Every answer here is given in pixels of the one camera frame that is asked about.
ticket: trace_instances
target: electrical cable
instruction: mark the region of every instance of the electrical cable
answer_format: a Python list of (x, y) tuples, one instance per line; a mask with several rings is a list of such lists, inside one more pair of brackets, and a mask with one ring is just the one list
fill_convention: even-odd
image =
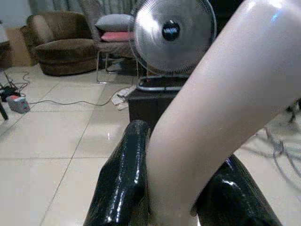
[[(19, 85), (19, 84), (21, 84), (21, 86), (18, 88), (18, 92), (20, 93), (20, 95), (22, 96), (22, 97), (26, 97), (26, 94), (24, 94), (24, 93), (21, 93), (22, 92), (22, 90), (24, 89), (24, 88), (26, 88), (30, 83), (31, 83), (31, 81), (30, 80), (27, 80), (25, 77), (27, 76), (27, 75), (29, 75), (29, 72), (24, 72), (25, 74), (23, 75), (23, 77), (22, 77), (22, 79), (25, 81), (25, 82), (18, 82), (18, 83), (13, 83), (13, 79), (11, 79), (11, 83), (13, 83), (14, 85)], [(80, 100), (80, 101), (76, 101), (76, 102), (71, 102), (71, 103), (60, 103), (60, 102), (57, 102), (57, 101), (54, 101), (54, 100), (40, 100), (40, 101), (37, 101), (37, 102), (31, 102), (31, 103), (29, 103), (30, 105), (35, 105), (35, 104), (39, 104), (39, 103), (44, 103), (44, 102), (51, 102), (51, 103), (54, 103), (54, 104), (58, 104), (58, 105), (75, 105), (75, 104), (79, 104), (79, 103), (85, 103), (85, 104), (89, 104), (89, 105), (94, 105), (94, 106), (105, 106), (106, 104), (108, 104), (110, 101), (111, 101), (111, 99), (113, 98), (113, 96), (117, 93), (117, 92), (119, 92), (119, 91), (121, 91), (122, 89), (128, 89), (128, 88), (131, 88), (131, 86), (130, 87), (123, 87), (123, 88), (121, 88), (121, 89), (118, 89), (105, 103), (103, 103), (103, 104), (94, 104), (94, 103), (90, 103), (90, 102), (88, 102), (88, 101), (85, 101), (85, 100)]]
[(293, 168), (293, 170), (295, 171), (295, 173), (298, 175), (299, 178), (301, 178), (301, 172), (299, 171), (299, 169), (296, 167), (295, 163), (293, 162), (293, 159), (296, 160), (296, 161), (299, 161), (301, 162), (301, 156), (297, 156), (295, 154), (292, 154), (291, 152), (289, 152), (287, 150), (287, 148), (285, 147), (284, 145), (284, 142), (283, 140), (279, 140), (279, 141), (276, 141), (274, 139), (274, 137), (272, 136), (271, 134), (271, 131), (267, 128), (264, 128), (265, 129), (265, 132), (266, 132), (266, 135), (267, 135), (267, 139), (263, 138), (263, 137), (260, 137), (257, 133), (251, 137), (247, 143), (251, 142), (252, 140), (254, 140), (255, 138), (256, 139), (259, 139), (260, 141), (266, 143), (266, 144), (269, 144), (269, 145), (272, 145), (273, 147), (273, 153), (272, 154), (269, 154), (269, 153), (265, 153), (265, 152), (261, 152), (261, 151), (257, 151), (257, 150), (254, 150), (252, 148), (249, 148), (249, 147), (246, 147), (246, 146), (242, 146), (241, 148), (242, 149), (245, 149), (245, 150), (248, 150), (248, 151), (251, 151), (257, 155), (260, 155), (260, 156), (263, 156), (265, 158), (272, 158), (281, 174), (281, 176), (286, 180), (287, 183), (289, 183), (293, 188), (295, 188), (297, 191), (301, 192), (301, 188), (299, 186), (297, 186), (282, 170), (281, 166), (279, 165), (278, 163), (278, 158), (282, 155), (285, 155), (286, 158), (288, 159), (288, 161), (290, 162), (290, 165), (291, 167)]
[(111, 99), (113, 98), (113, 96), (121, 91), (122, 89), (127, 89), (127, 88), (130, 88), (130, 87), (123, 87), (121, 89), (118, 89), (105, 103), (103, 104), (93, 104), (93, 103), (90, 103), (88, 101), (85, 101), (85, 100), (80, 100), (80, 101), (76, 101), (76, 102), (71, 102), (71, 103), (60, 103), (60, 102), (57, 102), (57, 101), (54, 101), (54, 100), (40, 100), (40, 101), (37, 101), (37, 102), (32, 102), (32, 103), (29, 103), (30, 105), (34, 105), (34, 104), (39, 104), (39, 103), (44, 103), (44, 102), (51, 102), (51, 103), (55, 103), (55, 104), (58, 104), (58, 105), (74, 105), (74, 104), (78, 104), (78, 103), (85, 103), (85, 104), (89, 104), (89, 105), (94, 105), (94, 106), (105, 106), (106, 104), (108, 104)]

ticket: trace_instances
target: gray cushion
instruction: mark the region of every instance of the gray cushion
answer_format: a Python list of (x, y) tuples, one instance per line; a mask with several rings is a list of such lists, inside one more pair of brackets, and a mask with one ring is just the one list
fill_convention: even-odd
[(109, 14), (99, 18), (95, 26), (106, 32), (126, 32), (132, 18), (128, 14)]

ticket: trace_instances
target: cardboard box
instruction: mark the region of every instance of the cardboard box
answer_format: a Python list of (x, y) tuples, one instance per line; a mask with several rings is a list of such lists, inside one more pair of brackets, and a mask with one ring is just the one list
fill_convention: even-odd
[(22, 34), (21, 28), (7, 28), (12, 54), (12, 66), (33, 66), (37, 61), (31, 56)]

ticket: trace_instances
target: fan hub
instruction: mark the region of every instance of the fan hub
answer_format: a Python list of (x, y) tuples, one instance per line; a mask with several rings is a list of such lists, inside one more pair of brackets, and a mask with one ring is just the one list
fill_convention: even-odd
[(174, 41), (180, 35), (180, 26), (176, 21), (168, 20), (162, 29), (162, 35), (167, 41)]

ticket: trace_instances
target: cushion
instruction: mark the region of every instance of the cushion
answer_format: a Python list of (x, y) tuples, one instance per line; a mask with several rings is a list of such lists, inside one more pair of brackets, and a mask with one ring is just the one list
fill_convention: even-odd
[(48, 42), (33, 49), (35, 56), (44, 63), (69, 63), (96, 58), (92, 39), (64, 39)]
[(106, 42), (123, 42), (133, 39), (132, 32), (106, 32), (101, 37), (103, 41)]
[(133, 16), (127, 14), (109, 14), (98, 19), (95, 26), (106, 32), (127, 32)]

